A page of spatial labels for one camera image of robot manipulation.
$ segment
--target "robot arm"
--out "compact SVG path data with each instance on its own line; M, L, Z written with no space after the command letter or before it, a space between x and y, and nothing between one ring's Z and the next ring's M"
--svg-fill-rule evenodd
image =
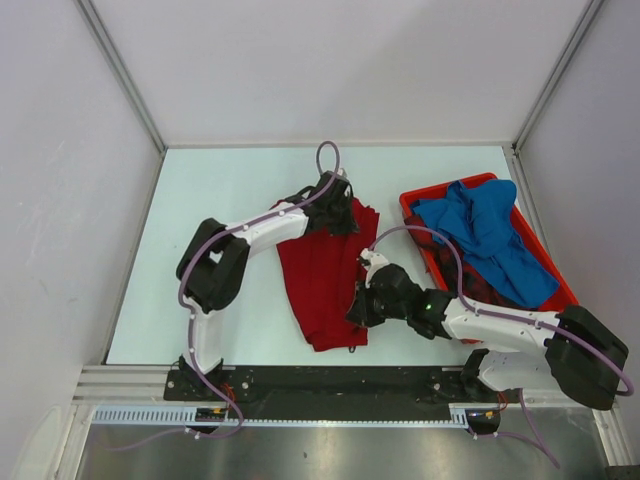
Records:
M433 339L473 339L485 343L465 366L482 386L494 391L511 388L560 389L590 408L608 410L613 404L618 376L594 355L538 322L562 327L624 366L628 350L591 313L569 306L562 313L525 312L470 301L476 311L528 316L533 324L488 316L469 310L453 293L422 289L398 265L365 249L360 261L367 270L347 320L365 328L388 318L405 320L418 334Z
M328 190L313 203L302 208L289 208L300 204L305 194L310 197L320 192L331 176L332 173L325 172L315 187L306 187L270 210L279 211L279 215L214 242L196 263L187 279L184 301L196 312L193 348L199 369L204 374L221 364L224 311L240 291L249 258L278 243L300 238L322 228L327 228L334 235L358 231L351 210L351 185L342 169ZM234 225L223 225L213 218L203 221L178 265L178 279L182 280L196 252L214 235L238 225L250 224L251 220ZM188 348L185 338L183 357L190 364Z

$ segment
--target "white wall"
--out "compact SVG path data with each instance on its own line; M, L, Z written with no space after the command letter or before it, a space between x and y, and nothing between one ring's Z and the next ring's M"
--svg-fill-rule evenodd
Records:
M511 141L586 0L96 0L170 145Z
M640 2L608 2L523 164L553 257L631 350L640 388ZM622 399L640 452L640 394Z
M160 159L74 3L0 5L0 478L105 339Z

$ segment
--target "stainless steel floor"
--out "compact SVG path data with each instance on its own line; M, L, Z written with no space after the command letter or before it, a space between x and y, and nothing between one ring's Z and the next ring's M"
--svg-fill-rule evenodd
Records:
M502 431L533 434L517 409ZM81 480L604 479L605 457L586 409L538 409L534 418L562 470L535 448L509 438L473 441L463 430L252 427L225 440L183 434L130 452L103 445L136 442L163 428L93 426Z

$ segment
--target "red plastic tray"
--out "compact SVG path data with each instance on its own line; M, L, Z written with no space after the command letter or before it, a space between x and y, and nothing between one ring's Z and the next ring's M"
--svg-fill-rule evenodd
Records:
M482 173L473 177L463 178L460 181L465 186L474 188L494 178L497 177L493 173ZM405 218L412 215L411 208L409 207L411 204L423 199L443 198L447 193L447 187L451 185L451 183L453 182L442 183L433 187L421 188L419 190L413 190L412 192L406 192L400 195L400 205L402 205L402 211ZM567 305L577 305L578 300L569 288L569 285L567 285L567 282L565 282L564 278L562 278L562 275L560 275L560 272L549 257L549 254L540 244L538 237L533 232L527 221L524 219L524 217L520 213L520 210L518 210L515 206L511 211L511 224L520 234L524 245L529 249L533 256L536 257L540 264L551 275L556 277L556 280L558 280L558 282L560 283L560 286L558 287L556 293L554 293L551 298L549 298L544 304L542 304L538 310L543 312L562 311ZM444 282L444 279L442 278L442 274L440 273L440 269L438 268L433 255L429 251L422 248L420 248L420 254L427 264L427 268L431 272L431 276L433 277L436 286L438 288L446 290L447 286Z

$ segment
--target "red cloth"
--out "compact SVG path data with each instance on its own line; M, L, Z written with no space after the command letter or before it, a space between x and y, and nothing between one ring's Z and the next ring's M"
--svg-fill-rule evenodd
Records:
M359 233L329 235L327 229L278 245L289 303L304 338L316 352L367 344L366 329L345 316L355 294L360 252L376 238L379 214L353 199Z

